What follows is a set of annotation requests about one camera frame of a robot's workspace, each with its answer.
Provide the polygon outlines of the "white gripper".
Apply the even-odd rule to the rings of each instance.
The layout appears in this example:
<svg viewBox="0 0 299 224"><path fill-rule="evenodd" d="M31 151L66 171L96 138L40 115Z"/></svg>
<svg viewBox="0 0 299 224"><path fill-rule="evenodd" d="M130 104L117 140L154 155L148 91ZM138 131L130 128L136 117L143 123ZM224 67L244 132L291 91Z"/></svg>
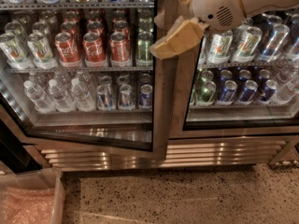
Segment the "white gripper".
<svg viewBox="0 0 299 224"><path fill-rule="evenodd" d="M160 60L173 58L201 43L205 22L216 31L227 31L240 26L245 18L244 0L178 0L177 20L149 51ZM154 17L154 23L164 27L164 19L163 9Z"/></svg>

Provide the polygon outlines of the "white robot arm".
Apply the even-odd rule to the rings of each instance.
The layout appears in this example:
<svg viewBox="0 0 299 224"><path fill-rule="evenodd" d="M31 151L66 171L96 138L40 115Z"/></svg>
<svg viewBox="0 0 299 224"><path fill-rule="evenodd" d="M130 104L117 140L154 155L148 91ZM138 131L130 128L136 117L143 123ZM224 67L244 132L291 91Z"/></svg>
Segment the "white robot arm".
<svg viewBox="0 0 299 224"><path fill-rule="evenodd" d="M247 17L298 5L299 0L178 0L178 17L149 51L160 60L173 58L199 45L206 29L226 32Z"/></svg>

